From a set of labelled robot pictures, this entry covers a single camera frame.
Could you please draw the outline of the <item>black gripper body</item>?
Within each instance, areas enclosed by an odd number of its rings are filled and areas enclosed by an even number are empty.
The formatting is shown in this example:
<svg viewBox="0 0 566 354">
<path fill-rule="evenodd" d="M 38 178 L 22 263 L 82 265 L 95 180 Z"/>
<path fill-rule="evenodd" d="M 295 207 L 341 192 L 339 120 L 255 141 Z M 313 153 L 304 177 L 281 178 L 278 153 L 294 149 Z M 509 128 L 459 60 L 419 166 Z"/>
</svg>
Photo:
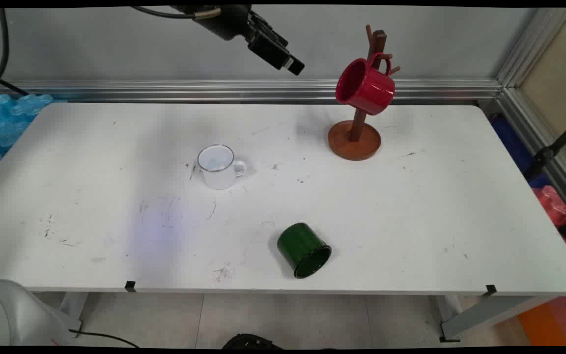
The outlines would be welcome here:
<svg viewBox="0 0 566 354">
<path fill-rule="evenodd" d="M 197 19 L 195 22 L 225 41 L 230 41 L 236 36 L 242 36 L 247 41 L 254 37 L 254 31 L 249 25 L 249 13 L 252 10 L 252 5 L 171 6 L 171 8 L 183 14 L 209 11 L 215 7 L 220 9 L 220 14 L 213 18 Z"/>
</svg>

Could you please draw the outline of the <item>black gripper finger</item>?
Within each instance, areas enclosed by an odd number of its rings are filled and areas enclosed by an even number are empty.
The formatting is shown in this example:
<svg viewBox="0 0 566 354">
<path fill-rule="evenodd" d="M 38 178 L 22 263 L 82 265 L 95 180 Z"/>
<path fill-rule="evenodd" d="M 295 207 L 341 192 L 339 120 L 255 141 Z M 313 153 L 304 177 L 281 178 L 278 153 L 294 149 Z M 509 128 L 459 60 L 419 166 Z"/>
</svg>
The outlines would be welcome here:
<svg viewBox="0 0 566 354">
<path fill-rule="evenodd" d="M 281 46 L 283 48 L 286 48 L 288 46 L 289 42 L 285 38 L 283 38 L 283 36 L 280 36 L 280 34 L 274 31 L 273 27 L 256 12 L 250 13 L 250 23 L 252 23 L 252 26 L 254 27 L 254 30 L 256 32 L 262 34 L 265 37 L 268 37 L 278 46 Z"/>
<path fill-rule="evenodd" d="M 254 38 L 249 42 L 248 48 L 277 70 L 286 69 L 299 76 L 305 69 L 305 64 L 295 58 L 285 46 L 263 33 L 256 32 Z"/>
</svg>

